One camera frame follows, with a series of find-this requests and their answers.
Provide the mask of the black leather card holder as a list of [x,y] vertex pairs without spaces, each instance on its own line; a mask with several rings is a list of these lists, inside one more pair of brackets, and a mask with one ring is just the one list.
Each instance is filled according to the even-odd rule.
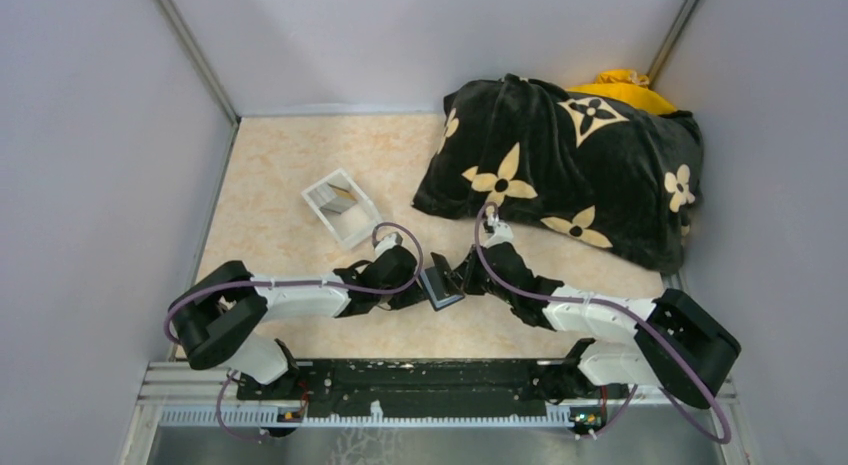
[[433,310],[439,312],[462,301],[466,295],[446,257],[435,252],[430,256],[432,265],[422,271],[419,283]]

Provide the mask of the white plastic card tray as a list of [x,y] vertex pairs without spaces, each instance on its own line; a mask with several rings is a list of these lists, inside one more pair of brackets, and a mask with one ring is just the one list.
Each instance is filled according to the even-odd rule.
[[346,250],[369,240],[383,221],[373,200],[343,168],[338,168],[308,186],[302,198]]

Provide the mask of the black floral plush blanket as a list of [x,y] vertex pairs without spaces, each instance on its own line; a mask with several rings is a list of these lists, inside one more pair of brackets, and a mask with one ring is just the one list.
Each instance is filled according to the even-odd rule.
[[512,74],[470,81],[443,108],[415,209],[456,220],[492,202],[508,221],[643,268],[682,267],[705,152],[690,112],[654,114]]

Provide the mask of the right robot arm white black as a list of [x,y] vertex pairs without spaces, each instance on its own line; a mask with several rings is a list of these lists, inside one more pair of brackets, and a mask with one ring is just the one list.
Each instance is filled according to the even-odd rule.
[[686,369],[716,394],[741,353],[739,341],[685,292],[609,297],[536,275],[515,247],[471,248],[453,271],[469,295],[493,295],[531,327],[574,333],[563,383],[576,397],[599,386],[647,385],[699,409],[709,406]]

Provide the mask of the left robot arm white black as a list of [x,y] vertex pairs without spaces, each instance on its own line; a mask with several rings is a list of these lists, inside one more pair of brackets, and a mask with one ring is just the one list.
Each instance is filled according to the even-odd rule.
[[253,274],[243,262],[229,261],[168,307],[163,328],[192,369],[225,366],[285,399],[300,384],[296,362],[281,340],[256,327],[306,316],[365,315],[415,288],[422,257],[421,250],[379,245],[372,260],[300,279]]

